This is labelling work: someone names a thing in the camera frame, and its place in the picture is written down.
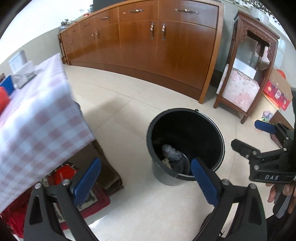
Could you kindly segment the person's right hand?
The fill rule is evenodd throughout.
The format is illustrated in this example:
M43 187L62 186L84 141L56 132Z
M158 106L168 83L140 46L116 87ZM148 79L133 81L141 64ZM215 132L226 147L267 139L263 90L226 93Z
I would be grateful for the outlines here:
M266 183L267 187L270 187L269 196L267 199L268 203L272 203L276 200L276 193L278 190L278 185L276 183ZM295 208L295 181L289 184L285 184L281 189L282 195L290 197L287 212L292 214Z

